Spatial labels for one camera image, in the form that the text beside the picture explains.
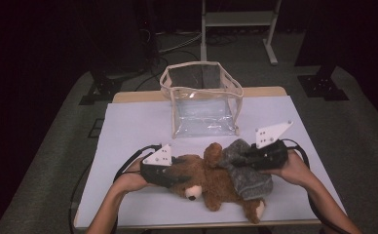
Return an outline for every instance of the white bracket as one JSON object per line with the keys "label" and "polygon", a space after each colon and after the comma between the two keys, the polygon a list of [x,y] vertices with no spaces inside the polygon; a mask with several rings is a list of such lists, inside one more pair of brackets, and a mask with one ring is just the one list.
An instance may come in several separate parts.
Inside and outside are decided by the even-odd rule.
{"label": "white bracket", "polygon": [[171,165],[171,146],[166,144],[158,151],[143,159],[143,164],[156,166]]}
{"label": "white bracket", "polygon": [[292,124],[292,121],[288,121],[256,130],[256,148],[274,143]]}

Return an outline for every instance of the teddy bear leg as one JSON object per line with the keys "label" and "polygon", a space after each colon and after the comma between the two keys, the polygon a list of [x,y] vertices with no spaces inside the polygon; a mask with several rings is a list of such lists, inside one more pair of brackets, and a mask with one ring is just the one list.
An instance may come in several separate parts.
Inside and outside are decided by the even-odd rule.
{"label": "teddy bear leg", "polygon": [[220,206],[222,205],[218,198],[208,193],[204,193],[204,201],[205,206],[207,206],[207,208],[210,209],[212,212],[218,211],[220,209]]}
{"label": "teddy bear leg", "polygon": [[242,203],[246,218],[252,223],[258,223],[265,210],[262,200],[244,201]]}

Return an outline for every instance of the forearm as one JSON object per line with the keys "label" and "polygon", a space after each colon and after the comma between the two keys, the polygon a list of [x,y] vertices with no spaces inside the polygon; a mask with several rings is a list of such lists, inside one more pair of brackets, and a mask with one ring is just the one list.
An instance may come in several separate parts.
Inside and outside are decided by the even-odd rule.
{"label": "forearm", "polygon": [[87,233],[110,233],[125,195],[126,192],[111,187],[90,224]]}
{"label": "forearm", "polygon": [[[350,221],[347,215],[332,198],[328,190],[326,190],[324,185],[317,178],[312,179],[312,181],[304,185],[304,188],[307,190],[314,205],[322,216],[351,234],[360,233],[359,229]],[[330,228],[325,228],[325,232],[335,233]]]}

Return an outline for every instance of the white table top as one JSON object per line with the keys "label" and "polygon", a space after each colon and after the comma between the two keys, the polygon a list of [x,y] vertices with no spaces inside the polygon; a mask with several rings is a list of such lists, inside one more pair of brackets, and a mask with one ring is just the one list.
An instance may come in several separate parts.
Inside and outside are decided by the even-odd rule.
{"label": "white table top", "polygon": [[[93,220],[113,177],[119,168],[140,149],[149,144],[172,146],[172,155],[196,153],[202,156],[212,142],[226,147],[238,137],[254,143],[255,129],[293,121],[282,135],[297,141],[307,152],[311,169],[324,183],[338,205],[341,201],[323,167],[314,145],[289,96],[244,97],[238,119],[240,136],[206,136],[171,138],[169,101],[112,103],[108,105],[94,162],[75,219],[75,227],[88,227]],[[274,190],[265,198],[266,210],[260,224],[318,222],[308,204],[307,193],[299,186],[273,176]],[[163,187],[147,187],[128,194],[120,207],[118,226],[122,228],[156,228],[176,226],[250,225],[243,210],[225,203],[217,212],[210,212],[203,200],[189,201]]]}

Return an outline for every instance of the gray cloth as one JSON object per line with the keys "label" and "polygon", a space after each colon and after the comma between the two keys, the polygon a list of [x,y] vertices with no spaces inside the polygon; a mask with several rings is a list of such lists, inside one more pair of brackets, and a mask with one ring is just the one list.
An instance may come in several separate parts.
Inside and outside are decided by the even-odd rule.
{"label": "gray cloth", "polygon": [[243,139],[237,139],[223,149],[219,166],[228,170],[237,193],[244,200],[263,198],[272,192],[273,181],[271,175],[258,173],[251,167],[235,167],[231,162],[246,152],[250,145]]}

